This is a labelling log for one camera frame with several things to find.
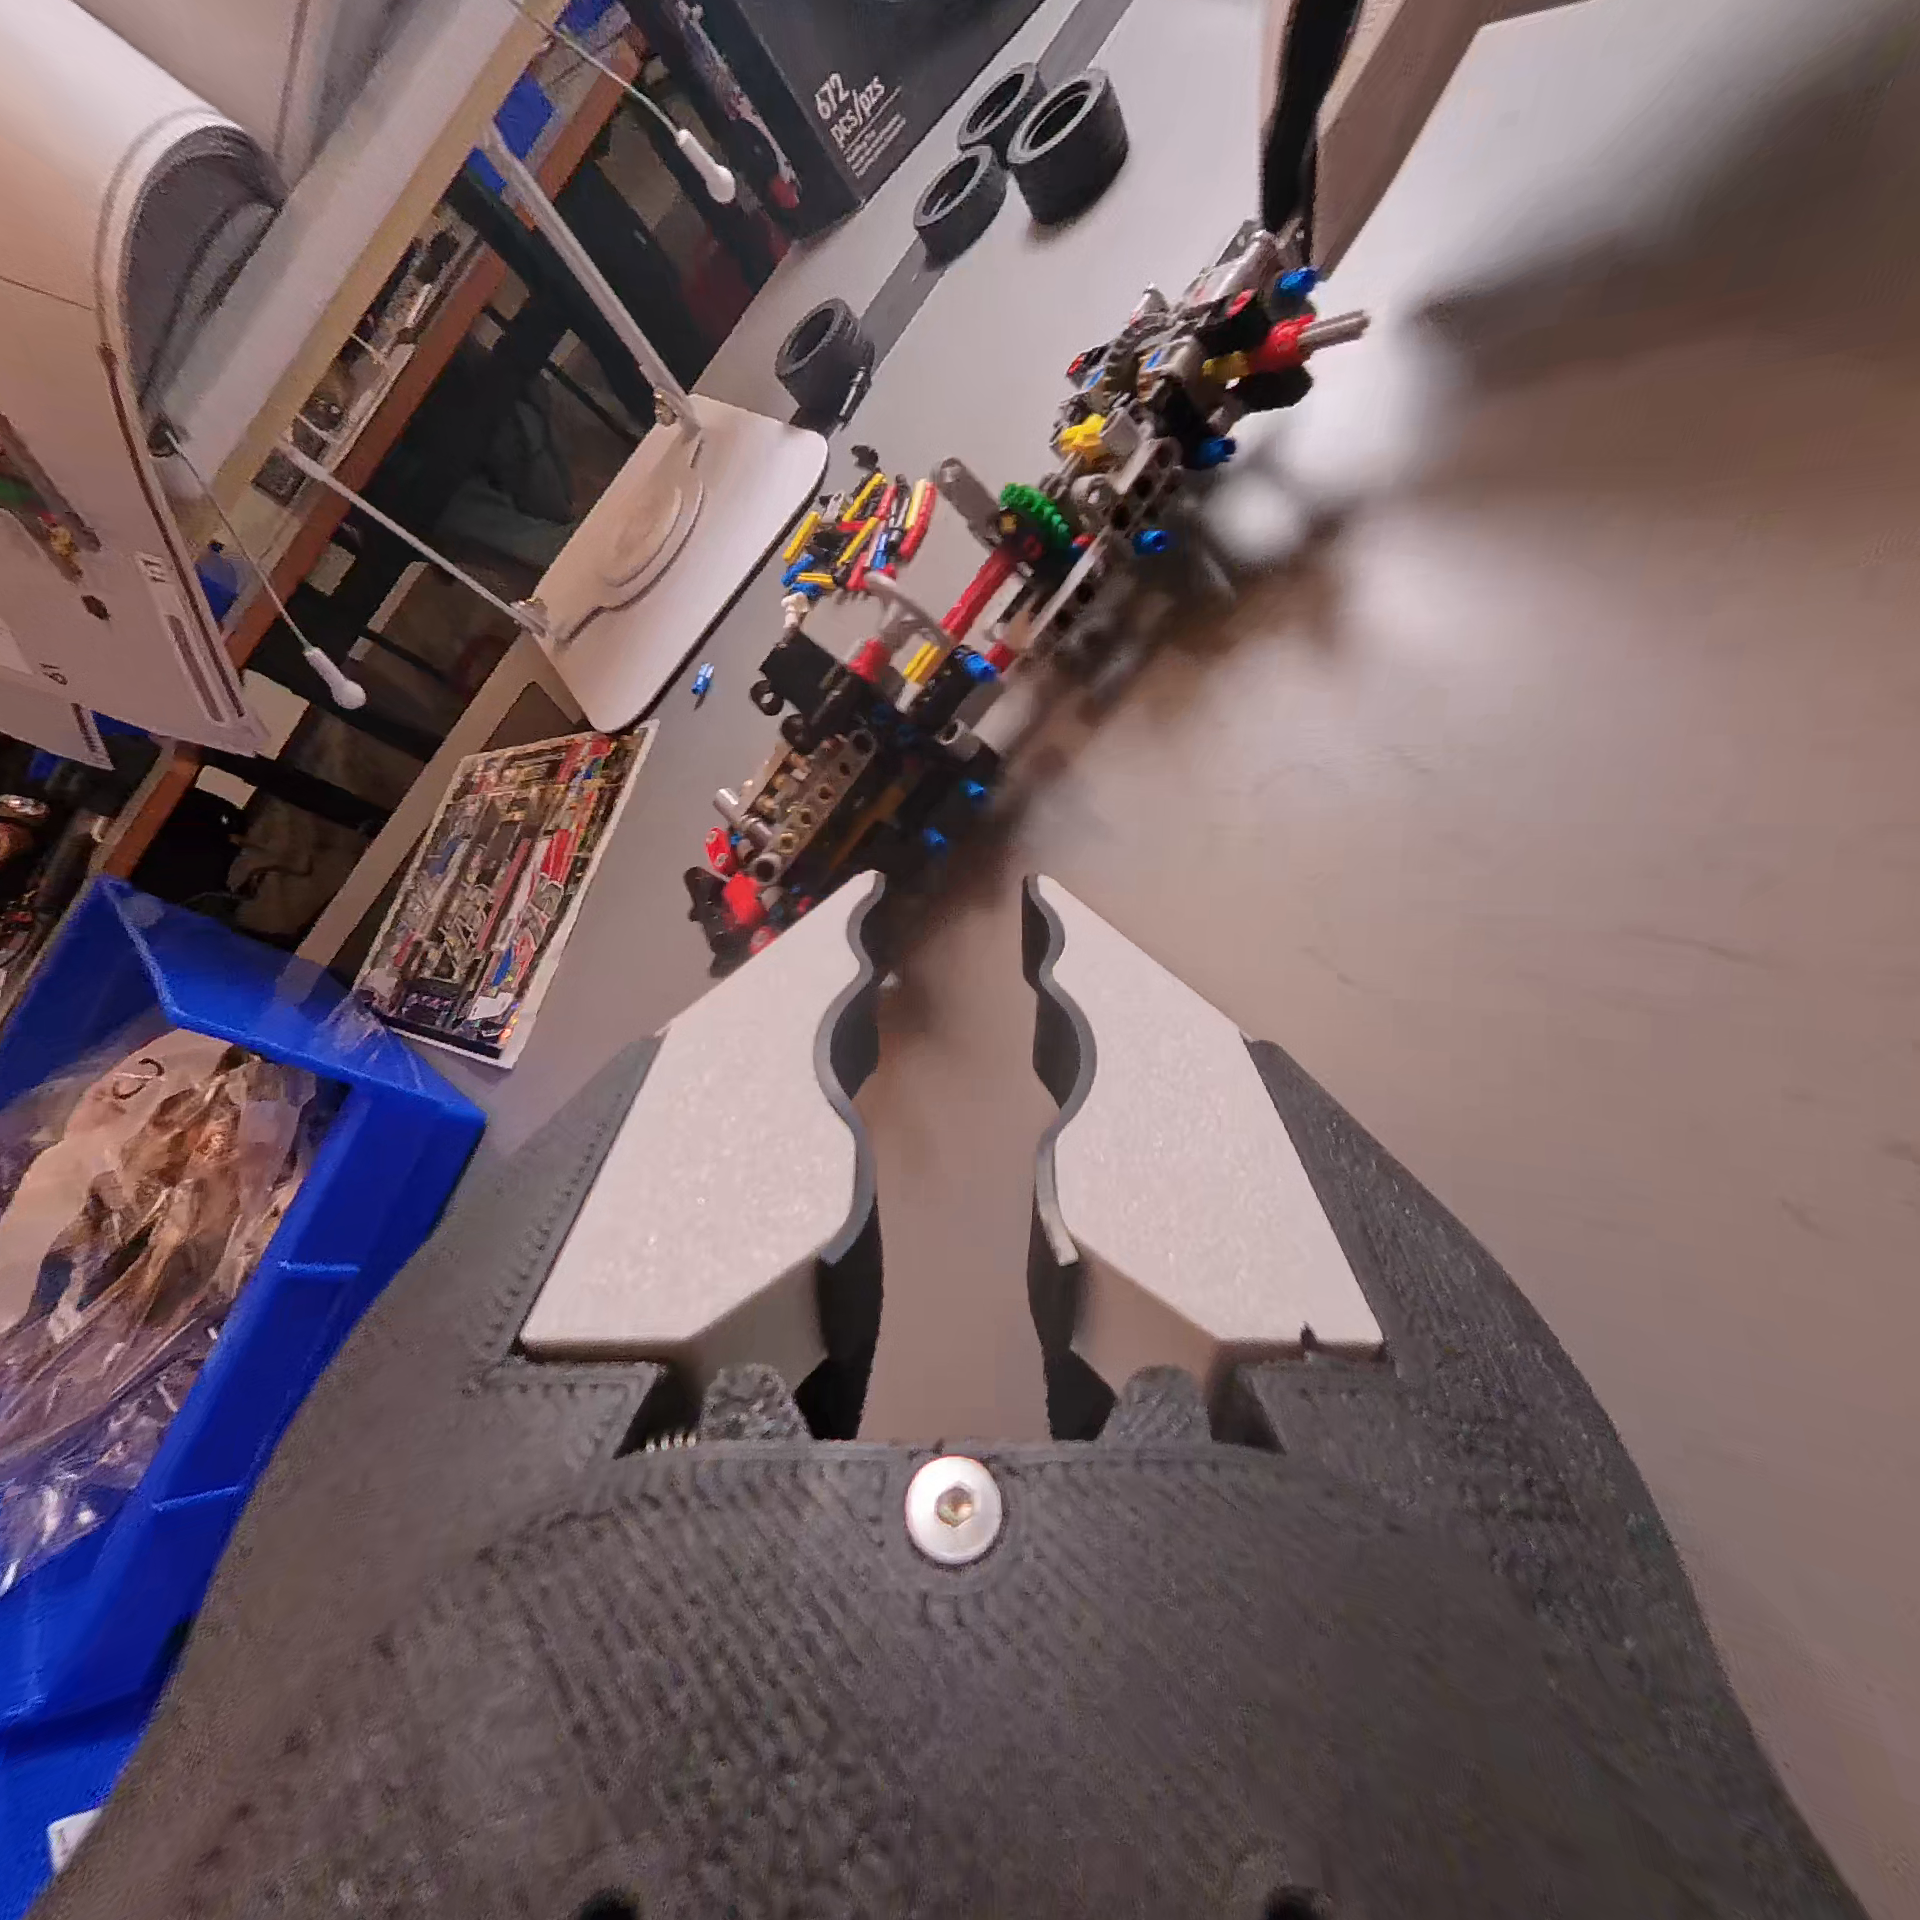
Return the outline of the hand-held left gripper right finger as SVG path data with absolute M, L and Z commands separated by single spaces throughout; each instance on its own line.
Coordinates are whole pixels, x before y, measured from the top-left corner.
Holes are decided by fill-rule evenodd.
M 1386 1332 L 1238 1024 L 1056 878 L 1025 880 L 1035 1158 L 1029 1304 L 1094 1379 L 1330 1354 Z

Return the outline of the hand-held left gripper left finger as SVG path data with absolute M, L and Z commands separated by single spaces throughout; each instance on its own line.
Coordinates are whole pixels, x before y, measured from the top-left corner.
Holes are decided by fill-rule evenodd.
M 843 882 L 658 1030 L 522 1325 L 531 1357 L 864 1377 L 880 1213 L 857 1093 L 880 1054 L 882 891 Z

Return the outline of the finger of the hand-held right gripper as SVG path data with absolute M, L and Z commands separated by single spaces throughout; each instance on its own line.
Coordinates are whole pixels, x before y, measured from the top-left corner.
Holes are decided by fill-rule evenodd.
M 1837 299 L 1915 280 L 1915 4 L 1264 4 L 1261 225 L 1333 272 L 1435 120 L 1435 314 Z

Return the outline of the lego car chassis assembly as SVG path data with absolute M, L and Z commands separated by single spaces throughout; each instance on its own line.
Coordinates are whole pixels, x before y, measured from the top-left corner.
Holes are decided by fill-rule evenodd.
M 993 805 L 1032 707 L 1092 674 L 1174 515 L 1237 450 L 1237 426 L 1309 392 L 1320 353 L 1355 344 L 1360 309 L 1324 318 L 1305 245 L 1237 229 L 1213 262 L 1068 365 L 1035 482 L 930 474 L 928 538 L 894 580 L 782 629 L 753 705 L 777 741 L 717 789 L 688 916 L 717 970 L 744 965 L 856 874 L 912 876 Z

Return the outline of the white book stand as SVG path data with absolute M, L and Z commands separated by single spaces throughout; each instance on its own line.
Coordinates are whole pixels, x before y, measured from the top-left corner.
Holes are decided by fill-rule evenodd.
M 196 563 L 469 155 L 658 422 L 531 598 L 469 584 L 602 729 L 641 718 L 757 569 L 826 438 L 688 394 L 497 114 L 563 4 L 5 4 L 5 731 L 107 766 L 97 718 L 251 752 Z

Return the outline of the black rubber lego tire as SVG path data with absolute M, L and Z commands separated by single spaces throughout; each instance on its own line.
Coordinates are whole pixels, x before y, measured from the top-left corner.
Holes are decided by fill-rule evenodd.
M 843 298 L 811 307 L 776 353 L 776 381 L 790 401 L 790 422 L 835 432 L 872 385 L 875 348 Z
M 1041 99 L 1045 99 L 1045 85 L 1038 64 L 1008 67 L 974 96 L 956 131 L 957 148 L 962 153 L 985 148 L 1005 163 L 1012 139 Z
M 922 193 L 915 234 L 930 265 L 966 253 L 1005 202 L 1005 170 L 993 147 L 962 148 Z
M 1005 168 L 1035 225 L 1059 226 L 1106 193 L 1126 155 L 1113 83 L 1086 67 L 1033 105 L 1008 145 Z

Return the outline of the pile of small lego pins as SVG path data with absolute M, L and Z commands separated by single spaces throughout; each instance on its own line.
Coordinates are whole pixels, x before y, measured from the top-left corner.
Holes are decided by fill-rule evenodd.
M 851 448 L 849 482 L 824 491 L 779 549 L 779 586 L 811 609 L 894 580 L 922 550 L 939 491 L 928 474 L 888 466 L 869 443 Z

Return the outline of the black lego set box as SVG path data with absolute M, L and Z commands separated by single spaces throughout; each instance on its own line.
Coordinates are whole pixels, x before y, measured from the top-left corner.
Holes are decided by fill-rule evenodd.
M 628 3 L 721 161 L 790 241 L 860 210 L 1035 3 Z

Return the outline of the blue plastic bin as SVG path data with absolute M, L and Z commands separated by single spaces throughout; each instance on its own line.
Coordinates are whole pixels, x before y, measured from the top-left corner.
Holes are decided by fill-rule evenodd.
M 313 1168 L 244 1277 L 152 1466 L 104 1524 L 5 1593 L 5 1916 L 77 1846 L 154 1714 L 274 1444 L 352 1324 L 438 1220 L 485 1118 L 320 968 L 122 880 L 86 886 L 5 1026 L 5 1100 L 86 1056 L 118 1086 L 161 1048 L 309 1073 Z

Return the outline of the colourful sticker sheet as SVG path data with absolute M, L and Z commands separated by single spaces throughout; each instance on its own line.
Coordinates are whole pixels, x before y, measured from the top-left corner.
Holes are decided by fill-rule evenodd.
M 394 1030 L 509 1070 L 658 728 L 459 762 L 352 992 Z

